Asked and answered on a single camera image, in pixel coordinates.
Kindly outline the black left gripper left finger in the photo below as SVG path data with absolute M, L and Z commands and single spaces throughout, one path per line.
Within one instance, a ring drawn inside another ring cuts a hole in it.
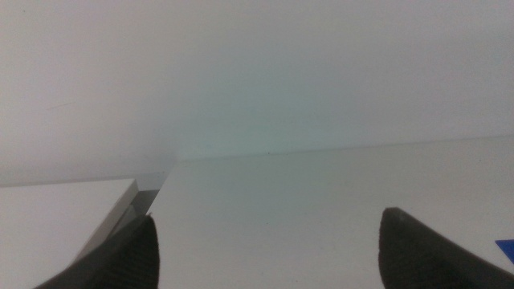
M 160 255 L 155 222 L 131 221 L 37 289 L 157 289 Z

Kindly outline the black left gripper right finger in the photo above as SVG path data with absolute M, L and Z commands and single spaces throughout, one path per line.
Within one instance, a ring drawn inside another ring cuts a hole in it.
M 378 267 L 386 288 L 513 289 L 513 274 L 397 207 L 383 211 Z

